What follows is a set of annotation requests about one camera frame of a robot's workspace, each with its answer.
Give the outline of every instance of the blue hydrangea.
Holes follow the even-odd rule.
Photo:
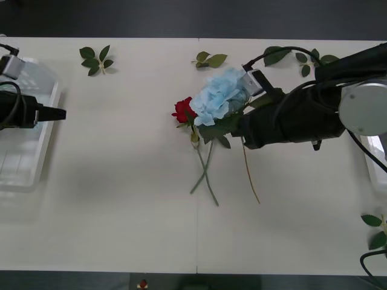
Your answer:
[[[222,119],[244,105],[247,94],[238,81],[243,75],[243,71],[229,68],[223,75],[207,79],[205,87],[189,103],[198,114],[196,126],[214,125],[216,119]]]

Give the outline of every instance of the rose stem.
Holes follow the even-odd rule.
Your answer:
[[[208,169],[208,166],[210,164],[210,156],[211,156],[211,152],[212,152],[212,146],[213,146],[213,141],[211,141],[210,152],[208,153],[206,168],[204,168],[203,174],[199,178],[198,182],[196,182],[196,184],[193,187],[193,189],[190,191],[190,194],[194,193],[194,191],[198,188],[199,184],[201,183],[201,181],[203,180],[203,178],[205,177],[205,175],[207,173],[207,169]]]
[[[252,187],[252,190],[253,190],[253,193],[254,193],[254,195],[255,195],[256,200],[258,201],[259,204],[261,204],[260,201],[259,201],[258,196],[256,195],[256,192],[255,192],[255,189],[254,189],[254,185],[253,185],[253,181],[252,181],[252,177],[250,176],[249,165],[247,164],[246,150],[245,150],[244,145],[243,145],[243,137],[241,137],[241,140],[242,140],[242,148],[243,148],[244,162],[245,162],[245,164],[246,164],[247,175],[249,176],[250,186]]]
[[[203,170],[204,170],[204,172],[205,172],[204,175],[206,176],[207,186],[208,186],[208,189],[209,189],[210,192],[211,192],[213,201],[215,201],[216,206],[219,206],[219,203],[218,203],[218,201],[216,200],[216,197],[215,197],[215,195],[214,195],[213,192],[212,192],[212,189],[211,189],[211,186],[210,186],[210,181],[208,180],[207,172],[205,171],[205,170],[206,170],[206,166],[204,165],[203,157],[201,156],[200,150],[199,150],[199,149],[196,149],[196,151],[198,152],[198,155],[199,155],[199,158],[200,158],[201,165],[202,165]]]

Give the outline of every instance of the dark floor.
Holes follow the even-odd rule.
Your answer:
[[[6,0],[0,34],[384,40],[386,11],[385,0]]]
[[[0,34],[385,40],[386,11],[385,0],[6,0]],[[149,290],[374,289],[342,276],[1,271],[0,290],[137,289],[142,279]]]
[[[300,275],[179,275],[93,272],[0,272],[0,290],[373,290],[364,278]],[[387,285],[387,277],[381,279]]]

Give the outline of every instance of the transparent plastic bin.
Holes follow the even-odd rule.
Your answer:
[[[49,68],[36,59],[26,61],[15,81],[23,94],[36,97],[44,106],[56,107],[61,93],[60,82]],[[10,80],[0,76],[0,82]],[[15,92],[12,86],[1,90]],[[33,129],[0,131],[0,191],[31,192],[39,183],[53,122],[40,122]]]

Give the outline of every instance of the cable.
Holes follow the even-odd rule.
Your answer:
[[[372,274],[371,272],[367,269],[367,267],[364,265],[364,260],[365,258],[367,257],[371,257],[371,256],[376,256],[376,255],[381,255],[381,254],[387,254],[387,250],[380,250],[380,251],[373,251],[373,252],[370,252],[370,253],[365,253],[363,254],[361,257],[360,257],[360,264],[363,268],[363,270],[367,273],[367,275],[370,277],[370,279],[372,280],[372,282],[374,282],[375,286],[378,286],[382,289],[386,289],[380,282],[379,280],[377,280]]]
[[[248,63],[246,63],[243,68],[245,70],[249,70],[252,65],[254,63],[256,63],[257,61],[259,61],[260,59],[263,59],[271,54],[274,54],[274,53],[278,53],[280,51],[284,51],[284,50],[297,50],[297,51],[301,51],[302,53],[306,53],[307,55],[309,55],[311,58],[313,58],[318,64],[319,66],[324,66],[324,64],[321,62],[321,60],[315,56],[312,52],[306,50],[305,48],[302,48],[302,47],[279,47],[278,49],[276,50],[273,50],[273,51],[269,51],[267,53],[264,53],[258,57],[256,57],[255,59],[252,59],[251,61],[249,61]]]
[[[14,82],[0,82],[0,86],[5,86],[5,85],[11,85],[15,88],[16,90],[16,101],[15,104],[12,107],[11,112],[4,118],[4,120],[1,122],[1,125],[8,124],[12,119],[14,118],[15,114],[17,113],[20,105],[20,101],[22,100],[23,102],[23,123],[25,123],[26,117],[27,117],[27,104],[22,96],[22,92],[20,90],[20,87],[14,83]]]
[[[6,50],[8,50],[10,52],[10,54],[13,56],[18,56],[18,54],[19,54],[19,50],[17,48],[11,47],[9,45],[0,43],[0,47],[3,47]]]
[[[306,83],[303,83],[301,85],[299,85],[298,87],[296,87],[294,90],[292,90],[290,93],[288,93],[283,99],[282,101],[280,102],[280,104],[277,106],[276,110],[274,111],[274,114],[273,114],[273,126],[276,126],[276,122],[277,122],[277,119],[278,119],[278,115],[281,111],[281,109],[284,107],[284,105],[286,104],[287,100],[290,99],[290,97],[292,95],[294,95],[298,90],[300,89],[303,89],[304,87],[306,86],[310,86],[310,85],[314,85],[316,83],[315,80],[310,80],[309,82],[306,82]]]
[[[353,141],[355,141],[355,143],[360,147],[360,149],[368,157],[370,157],[372,159],[372,161],[374,161],[377,165],[379,165],[379,167],[381,169],[383,169],[384,172],[387,173],[387,167],[379,159],[377,159],[370,151],[368,151],[368,149],[366,147],[364,147],[364,145],[359,141],[359,139],[356,138],[356,136],[351,131],[348,130],[348,133],[351,136],[351,138],[353,139]]]

